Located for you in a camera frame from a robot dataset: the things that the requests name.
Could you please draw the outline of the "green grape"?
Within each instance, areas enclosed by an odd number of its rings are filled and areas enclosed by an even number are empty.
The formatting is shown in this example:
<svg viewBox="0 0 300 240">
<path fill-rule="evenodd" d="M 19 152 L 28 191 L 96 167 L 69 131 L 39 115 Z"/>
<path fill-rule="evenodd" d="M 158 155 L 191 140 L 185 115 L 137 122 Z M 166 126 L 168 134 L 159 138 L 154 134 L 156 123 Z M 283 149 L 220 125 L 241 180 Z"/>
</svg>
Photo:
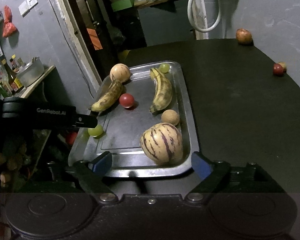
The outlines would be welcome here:
<svg viewBox="0 0 300 240">
<path fill-rule="evenodd" d="M 104 132 L 103 127 L 100 124 L 98 124 L 95 128 L 88 128 L 87 131 L 91 137 L 99 137 Z"/>
<path fill-rule="evenodd" d="M 169 70 L 170 70 L 170 65 L 168 63 L 162 63 L 160 66 L 159 66 L 159 70 L 163 73 L 168 73 Z"/>
</svg>

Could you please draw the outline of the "small tan fruit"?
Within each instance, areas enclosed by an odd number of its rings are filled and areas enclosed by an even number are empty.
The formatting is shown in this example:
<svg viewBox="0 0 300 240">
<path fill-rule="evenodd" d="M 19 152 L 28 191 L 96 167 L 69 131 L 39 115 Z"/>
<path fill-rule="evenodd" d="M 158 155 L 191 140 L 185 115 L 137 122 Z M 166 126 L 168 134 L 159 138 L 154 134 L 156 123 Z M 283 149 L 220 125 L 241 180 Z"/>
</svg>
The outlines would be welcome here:
<svg viewBox="0 0 300 240">
<path fill-rule="evenodd" d="M 176 126 L 177 124 L 179 124 L 180 116 L 176 111 L 168 109 L 162 113 L 161 121 Z"/>
<path fill-rule="evenodd" d="M 283 68 L 283 72 L 286 73 L 287 72 L 287 65 L 285 62 L 278 62 L 278 64 Z"/>
</svg>

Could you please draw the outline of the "red cherry tomato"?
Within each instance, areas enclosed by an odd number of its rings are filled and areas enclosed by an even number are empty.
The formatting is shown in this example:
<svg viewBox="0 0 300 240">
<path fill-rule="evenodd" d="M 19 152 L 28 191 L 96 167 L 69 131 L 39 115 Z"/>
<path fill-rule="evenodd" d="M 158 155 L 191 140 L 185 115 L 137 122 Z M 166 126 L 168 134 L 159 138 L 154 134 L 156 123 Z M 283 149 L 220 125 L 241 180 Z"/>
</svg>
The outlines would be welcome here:
<svg viewBox="0 0 300 240">
<path fill-rule="evenodd" d="M 119 103 L 124 108 L 130 108 L 134 106 L 134 97 L 131 94 L 124 93 L 119 98 Z"/>
<path fill-rule="evenodd" d="M 285 69 L 281 66 L 279 63 L 275 63 L 273 65 L 273 75 L 279 76 L 283 75 L 285 72 Z"/>
</svg>

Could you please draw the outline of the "dark spotted banana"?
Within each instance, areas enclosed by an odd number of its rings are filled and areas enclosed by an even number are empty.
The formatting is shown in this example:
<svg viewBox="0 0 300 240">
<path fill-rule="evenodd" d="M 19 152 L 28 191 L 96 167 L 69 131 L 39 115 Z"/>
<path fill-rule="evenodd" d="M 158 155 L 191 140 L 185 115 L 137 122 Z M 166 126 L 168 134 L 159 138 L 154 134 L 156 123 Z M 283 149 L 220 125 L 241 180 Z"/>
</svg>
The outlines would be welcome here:
<svg viewBox="0 0 300 240">
<path fill-rule="evenodd" d="M 92 104 L 90 110 L 92 112 L 103 112 L 111 107 L 120 97 L 123 91 L 123 84 L 119 80 L 114 80 L 105 94 L 103 94 L 95 103 Z"/>
</svg>

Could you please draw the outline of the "yellow spotted banana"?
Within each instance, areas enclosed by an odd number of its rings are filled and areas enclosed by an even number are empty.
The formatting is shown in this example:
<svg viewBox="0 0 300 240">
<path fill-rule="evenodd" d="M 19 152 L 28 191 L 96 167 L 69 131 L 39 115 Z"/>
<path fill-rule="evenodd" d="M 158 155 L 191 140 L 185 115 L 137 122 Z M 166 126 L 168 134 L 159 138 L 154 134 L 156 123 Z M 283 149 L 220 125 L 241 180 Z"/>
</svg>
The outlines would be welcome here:
<svg viewBox="0 0 300 240">
<path fill-rule="evenodd" d="M 155 94 L 149 111 L 155 113 L 169 106 L 173 97 L 173 89 L 170 80 L 159 69 L 151 68 L 150 77 L 155 85 Z"/>
</svg>

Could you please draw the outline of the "white countertop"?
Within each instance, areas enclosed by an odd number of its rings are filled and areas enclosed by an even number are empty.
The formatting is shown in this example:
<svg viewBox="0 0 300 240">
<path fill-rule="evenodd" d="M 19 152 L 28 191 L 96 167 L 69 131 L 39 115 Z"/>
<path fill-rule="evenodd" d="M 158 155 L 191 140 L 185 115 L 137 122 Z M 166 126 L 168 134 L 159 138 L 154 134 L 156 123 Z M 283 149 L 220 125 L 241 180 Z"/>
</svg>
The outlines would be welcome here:
<svg viewBox="0 0 300 240">
<path fill-rule="evenodd" d="M 30 94 L 35 90 L 35 88 L 37 88 L 42 81 L 55 69 L 55 66 L 50 66 L 49 68 L 47 68 L 43 75 L 36 80 L 33 84 L 31 84 L 29 87 L 25 87 L 21 90 L 21 92 L 17 93 L 16 96 L 19 98 L 28 98 L 30 96 Z"/>
</svg>

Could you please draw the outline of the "sauce bottle on counter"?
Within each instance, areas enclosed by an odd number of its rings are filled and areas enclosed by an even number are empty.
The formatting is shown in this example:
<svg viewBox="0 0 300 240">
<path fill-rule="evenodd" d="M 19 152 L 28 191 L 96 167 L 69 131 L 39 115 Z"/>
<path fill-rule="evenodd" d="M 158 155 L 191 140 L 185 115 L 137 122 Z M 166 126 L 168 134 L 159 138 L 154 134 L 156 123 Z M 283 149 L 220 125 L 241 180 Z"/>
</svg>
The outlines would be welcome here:
<svg viewBox="0 0 300 240">
<path fill-rule="evenodd" d="M 10 66 L 7 64 L 7 61 L 5 58 L 1 60 L 1 63 L 7 73 L 8 77 L 8 84 L 12 88 L 12 94 L 19 93 L 23 89 L 22 83 L 17 78 L 16 73 L 10 68 Z"/>
</svg>

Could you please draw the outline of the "red capped jar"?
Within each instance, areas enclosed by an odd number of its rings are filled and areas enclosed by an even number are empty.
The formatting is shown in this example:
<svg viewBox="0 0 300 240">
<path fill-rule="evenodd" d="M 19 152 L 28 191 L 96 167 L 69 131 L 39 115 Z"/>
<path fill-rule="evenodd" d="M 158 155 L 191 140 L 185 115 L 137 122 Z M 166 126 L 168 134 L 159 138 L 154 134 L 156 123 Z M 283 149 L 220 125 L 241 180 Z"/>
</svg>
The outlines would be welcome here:
<svg viewBox="0 0 300 240">
<path fill-rule="evenodd" d="M 66 137 L 65 137 L 65 141 L 68 145 L 73 145 L 75 140 L 77 138 L 77 133 L 76 132 L 72 132 L 70 134 L 68 134 Z"/>
</svg>

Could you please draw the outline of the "metal cooking pot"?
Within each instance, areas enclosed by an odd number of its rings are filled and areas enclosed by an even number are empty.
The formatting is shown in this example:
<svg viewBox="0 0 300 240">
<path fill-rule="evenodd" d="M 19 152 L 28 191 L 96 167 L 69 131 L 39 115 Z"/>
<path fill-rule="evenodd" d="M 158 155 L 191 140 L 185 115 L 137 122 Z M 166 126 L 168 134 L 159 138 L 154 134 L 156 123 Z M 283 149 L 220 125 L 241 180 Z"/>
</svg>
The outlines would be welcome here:
<svg viewBox="0 0 300 240">
<path fill-rule="evenodd" d="M 34 57 L 17 73 L 17 79 L 24 87 L 29 87 L 44 74 L 44 66 L 40 57 Z"/>
</svg>

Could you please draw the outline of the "black table mat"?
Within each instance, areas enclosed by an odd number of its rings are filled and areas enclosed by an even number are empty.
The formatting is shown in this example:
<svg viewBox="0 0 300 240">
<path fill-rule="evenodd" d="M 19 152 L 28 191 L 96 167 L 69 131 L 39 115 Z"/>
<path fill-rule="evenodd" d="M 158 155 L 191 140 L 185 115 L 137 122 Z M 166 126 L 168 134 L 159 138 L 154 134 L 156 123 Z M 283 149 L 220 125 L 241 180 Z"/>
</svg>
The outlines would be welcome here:
<svg viewBox="0 0 300 240">
<path fill-rule="evenodd" d="M 159 61 L 182 67 L 203 155 L 256 162 L 286 191 L 300 192 L 300 87 L 291 77 L 275 77 L 266 54 L 234 39 L 135 49 L 125 63 Z"/>
</svg>

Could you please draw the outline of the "silver metal tray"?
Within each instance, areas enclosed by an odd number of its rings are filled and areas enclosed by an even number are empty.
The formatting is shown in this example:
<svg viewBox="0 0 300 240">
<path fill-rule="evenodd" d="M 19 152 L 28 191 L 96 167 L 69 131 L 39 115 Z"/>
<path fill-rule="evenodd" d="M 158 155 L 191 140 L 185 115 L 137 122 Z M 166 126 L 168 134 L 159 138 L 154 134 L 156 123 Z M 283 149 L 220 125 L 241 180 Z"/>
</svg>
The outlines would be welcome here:
<svg viewBox="0 0 300 240">
<path fill-rule="evenodd" d="M 103 152 L 112 154 L 112 167 L 108 177 L 165 177 L 177 176 L 191 168 L 191 155 L 199 150 L 194 118 L 187 93 L 181 65 L 168 62 L 170 66 L 166 77 L 173 85 L 173 99 L 169 105 L 180 115 L 177 126 L 183 139 L 184 157 L 170 166 L 159 166 L 146 157 L 141 145 L 142 133 L 161 121 L 161 114 L 149 111 L 155 94 L 154 82 L 150 78 L 151 68 L 158 68 L 160 62 L 147 63 L 130 68 L 131 77 L 125 84 L 125 92 L 132 94 L 137 106 L 124 109 L 118 103 L 99 114 L 98 124 L 104 130 L 99 138 L 93 138 L 86 128 L 80 128 L 68 157 L 68 164 L 77 161 L 92 161 Z"/>
</svg>

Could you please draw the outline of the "red pomegranate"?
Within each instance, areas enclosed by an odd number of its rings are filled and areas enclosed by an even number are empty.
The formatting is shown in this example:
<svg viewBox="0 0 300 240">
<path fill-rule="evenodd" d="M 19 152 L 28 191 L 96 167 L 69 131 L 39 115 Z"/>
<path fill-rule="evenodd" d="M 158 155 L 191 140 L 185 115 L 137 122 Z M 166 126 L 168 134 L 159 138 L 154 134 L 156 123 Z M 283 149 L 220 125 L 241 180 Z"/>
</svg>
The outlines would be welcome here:
<svg viewBox="0 0 300 240">
<path fill-rule="evenodd" d="M 250 31 L 240 28 L 236 30 L 236 40 L 240 44 L 249 44 L 253 41 L 253 37 Z"/>
</svg>

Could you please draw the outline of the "green box on shelf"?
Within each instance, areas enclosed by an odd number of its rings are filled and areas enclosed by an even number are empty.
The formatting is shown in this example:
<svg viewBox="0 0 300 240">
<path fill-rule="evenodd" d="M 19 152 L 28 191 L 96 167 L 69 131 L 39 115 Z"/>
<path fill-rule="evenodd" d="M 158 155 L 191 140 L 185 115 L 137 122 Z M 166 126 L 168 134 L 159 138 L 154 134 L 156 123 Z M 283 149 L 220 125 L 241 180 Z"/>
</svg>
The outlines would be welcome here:
<svg viewBox="0 0 300 240">
<path fill-rule="evenodd" d="M 120 11 L 134 7 L 134 0 L 119 0 L 111 4 L 113 11 Z"/>
</svg>

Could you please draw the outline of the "dark cabinet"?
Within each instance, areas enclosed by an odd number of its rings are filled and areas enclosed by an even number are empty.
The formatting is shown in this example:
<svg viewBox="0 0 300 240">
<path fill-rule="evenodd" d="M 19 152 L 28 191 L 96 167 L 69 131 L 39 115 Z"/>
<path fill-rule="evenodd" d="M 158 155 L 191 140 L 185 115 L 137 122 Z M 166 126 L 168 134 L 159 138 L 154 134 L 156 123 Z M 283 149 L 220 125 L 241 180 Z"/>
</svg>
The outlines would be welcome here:
<svg viewBox="0 0 300 240">
<path fill-rule="evenodd" d="M 167 1 L 139 9 L 139 19 L 147 46 L 196 39 L 187 18 L 188 0 Z"/>
</svg>

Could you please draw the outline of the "white wall switch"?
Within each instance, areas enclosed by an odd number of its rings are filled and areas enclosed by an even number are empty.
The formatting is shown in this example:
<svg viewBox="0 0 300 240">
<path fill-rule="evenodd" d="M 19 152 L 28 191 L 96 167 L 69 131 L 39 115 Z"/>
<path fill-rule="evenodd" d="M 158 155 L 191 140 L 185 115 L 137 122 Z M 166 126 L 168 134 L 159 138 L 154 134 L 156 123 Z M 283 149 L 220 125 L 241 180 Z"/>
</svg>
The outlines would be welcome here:
<svg viewBox="0 0 300 240">
<path fill-rule="evenodd" d="M 19 5 L 18 9 L 21 16 L 24 16 L 28 11 L 30 11 L 34 6 L 38 4 L 37 0 L 25 0 Z"/>
</svg>

